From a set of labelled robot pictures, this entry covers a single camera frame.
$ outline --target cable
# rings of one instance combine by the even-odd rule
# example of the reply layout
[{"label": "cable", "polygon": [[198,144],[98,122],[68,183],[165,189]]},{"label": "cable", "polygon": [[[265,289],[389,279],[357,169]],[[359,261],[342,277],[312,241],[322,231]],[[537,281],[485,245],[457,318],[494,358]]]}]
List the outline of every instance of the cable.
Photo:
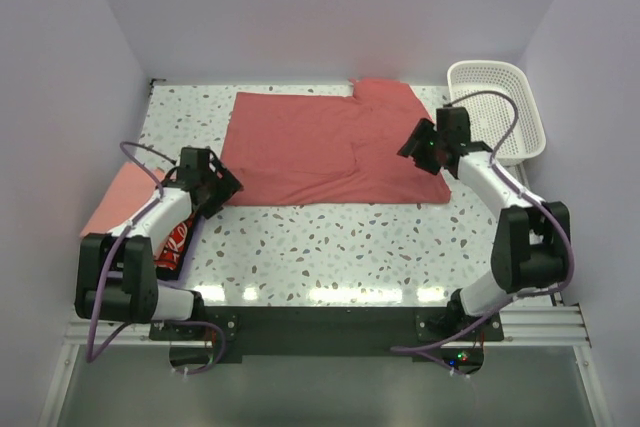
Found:
[{"label": "cable", "polygon": [[207,329],[214,330],[217,334],[217,339],[220,340],[220,350],[218,350],[218,355],[216,355],[215,358],[212,356],[211,360],[207,364],[198,367],[195,370],[189,370],[185,367],[184,369],[177,371],[183,375],[202,374],[204,372],[207,372],[208,370],[211,370],[213,366],[220,362],[220,359],[222,359],[222,356],[227,350],[227,337],[224,335],[224,331],[216,324],[212,324],[211,322],[201,322],[198,320],[171,320],[165,321],[165,323],[173,325],[183,325],[185,327],[206,327]]},{"label": "cable", "polygon": [[497,92],[495,90],[480,90],[478,92],[473,92],[471,94],[463,95],[462,97],[445,104],[445,107],[451,107],[453,106],[453,104],[457,104],[459,102],[462,102],[463,100],[466,100],[470,97],[475,97],[477,95],[496,95],[506,100],[507,102],[509,102],[509,104],[511,104],[511,107],[513,108],[513,121],[511,122],[511,125],[509,126],[507,131],[504,133],[504,135],[500,138],[500,140],[496,144],[495,149],[491,152],[491,155],[489,157],[489,165],[491,167],[491,170],[493,170],[493,172],[504,182],[504,184],[507,187],[509,187],[516,195],[521,196],[523,199],[525,199],[527,202],[533,205],[536,209],[538,209],[540,213],[542,213],[542,215],[551,223],[555,231],[558,233],[558,236],[562,240],[562,243],[564,244],[564,247],[567,251],[567,277],[563,282],[558,284],[556,287],[550,287],[548,289],[537,291],[537,292],[516,294],[502,302],[499,302],[496,306],[491,308],[482,317],[480,317],[479,319],[471,323],[469,326],[465,327],[457,334],[454,334],[444,340],[440,340],[438,342],[434,342],[433,344],[429,344],[429,345],[422,345],[419,347],[402,347],[402,346],[392,347],[391,352],[396,354],[422,355],[425,352],[428,352],[433,349],[437,349],[438,347],[442,347],[443,345],[448,344],[449,342],[453,342],[455,340],[458,340],[461,337],[466,336],[467,334],[475,330],[477,327],[484,324],[494,314],[502,310],[504,307],[511,304],[512,302],[515,302],[515,300],[517,300],[518,297],[524,298],[524,297],[539,297],[543,295],[552,295],[552,294],[555,294],[556,292],[560,292],[564,290],[571,283],[571,280],[573,279],[573,274],[575,270],[575,258],[573,255],[573,248],[571,247],[571,242],[569,241],[569,237],[567,236],[566,232],[564,231],[560,223],[551,214],[551,212],[549,212],[540,202],[538,202],[531,195],[529,195],[527,191],[521,191],[520,188],[515,183],[513,183],[509,179],[509,177],[503,172],[502,166],[495,161],[498,150],[500,149],[500,147],[502,147],[502,144],[504,144],[505,140],[507,140],[507,137],[511,135],[520,118],[520,113],[518,111],[518,107],[516,106],[516,103],[513,101],[511,97],[503,94],[502,92]]},{"label": "cable", "polygon": [[150,152],[157,153],[158,155],[161,155],[163,158],[169,159],[171,161],[171,159],[165,156],[164,154],[160,154],[159,152],[154,151],[150,147],[143,146],[142,144],[136,144],[135,142],[128,142],[128,141],[120,142],[120,150],[124,152],[124,155],[126,155],[134,164],[140,167],[155,182],[156,187],[158,189],[158,195],[155,196],[154,199],[151,202],[149,202],[145,207],[143,207],[140,210],[140,212],[138,212],[131,219],[131,222],[124,227],[124,229],[122,230],[122,232],[120,233],[116,241],[113,243],[113,245],[109,249],[109,253],[107,254],[107,257],[105,258],[104,263],[102,264],[102,270],[100,271],[100,278],[98,279],[98,286],[96,287],[96,297],[95,297],[95,300],[93,301],[93,309],[91,311],[91,321],[89,323],[89,336],[87,338],[87,353],[86,353],[86,359],[88,363],[95,361],[100,356],[100,354],[104,352],[104,349],[108,347],[108,345],[113,341],[113,339],[115,339],[116,336],[120,332],[122,332],[123,329],[125,329],[128,325],[130,325],[125,323],[125,324],[122,324],[120,327],[118,327],[98,347],[98,349],[94,354],[93,349],[95,347],[96,331],[98,329],[98,319],[100,318],[100,310],[102,308],[102,298],[104,296],[104,290],[107,284],[107,277],[109,275],[109,270],[111,268],[111,264],[113,263],[113,259],[116,256],[118,249],[122,245],[122,242],[124,242],[124,239],[127,237],[127,234],[131,231],[131,229],[138,223],[138,221],[142,217],[147,215],[147,213],[151,209],[153,209],[160,202],[160,199],[162,199],[162,197],[164,196],[164,187],[162,186],[162,183],[160,182],[160,180],[155,176],[153,172],[151,172],[151,170],[145,167],[145,165],[142,162],[136,159],[135,156],[125,148],[128,145],[142,147],[146,150],[149,150]]}]

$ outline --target red cloth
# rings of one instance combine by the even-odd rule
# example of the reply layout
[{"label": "red cloth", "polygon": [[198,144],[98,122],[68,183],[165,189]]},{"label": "red cloth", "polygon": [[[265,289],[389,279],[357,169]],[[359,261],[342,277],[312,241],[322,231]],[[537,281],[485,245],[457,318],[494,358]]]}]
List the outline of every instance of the red cloth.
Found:
[{"label": "red cloth", "polygon": [[352,97],[238,93],[222,161],[232,205],[447,203],[442,175],[397,155],[429,117],[404,83],[364,79]]}]

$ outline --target white laundry basket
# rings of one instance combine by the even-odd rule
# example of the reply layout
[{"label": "white laundry basket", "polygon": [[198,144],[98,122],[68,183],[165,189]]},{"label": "white laundry basket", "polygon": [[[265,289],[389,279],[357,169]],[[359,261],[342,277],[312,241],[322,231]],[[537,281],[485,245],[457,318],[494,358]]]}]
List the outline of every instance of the white laundry basket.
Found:
[{"label": "white laundry basket", "polygon": [[[447,72],[451,100],[479,90],[497,90],[518,107],[519,122],[497,153],[504,166],[517,165],[539,155],[547,143],[536,101],[524,72],[515,65],[489,60],[453,64]],[[495,95],[479,95],[458,104],[471,119],[471,140],[483,140],[494,148],[513,120],[513,109]]]}]

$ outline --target terrazzo surface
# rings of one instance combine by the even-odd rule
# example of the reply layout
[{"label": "terrazzo surface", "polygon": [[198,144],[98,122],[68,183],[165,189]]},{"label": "terrazzo surface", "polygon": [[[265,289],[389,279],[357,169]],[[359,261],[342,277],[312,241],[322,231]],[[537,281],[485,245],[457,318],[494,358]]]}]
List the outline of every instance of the terrazzo surface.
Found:
[{"label": "terrazzo surface", "polygon": [[[432,116],[449,95],[447,87],[413,89]],[[219,154],[237,92],[350,95],[351,87],[156,85],[139,141],[175,158],[187,145]],[[180,285],[199,290],[208,305],[443,305],[489,269],[496,229],[468,187],[445,179],[447,205],[225,207],[198,226]]]}]

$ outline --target gray wall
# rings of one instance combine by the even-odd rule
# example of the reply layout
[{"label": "gray wall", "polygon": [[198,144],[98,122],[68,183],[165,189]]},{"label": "gray wall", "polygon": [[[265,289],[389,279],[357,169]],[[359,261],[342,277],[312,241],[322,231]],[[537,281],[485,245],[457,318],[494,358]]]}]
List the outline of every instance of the gray wall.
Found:
[{"label": "gray wall", "polygon": [[516,61],[552,0],[109,0],[154,77],[442,83],[453,62]]},{"label": "gray wall", "polygon": [[137,130],[145,77],[106,0],[0,0],[0,425],[35,425],[78,232]]},{"label": "gray wall", "polygon": [[555,0],[522,65],[547,132],[533,186],[567,202],[580,301],[618,425],[638,425],[640,3]]}]

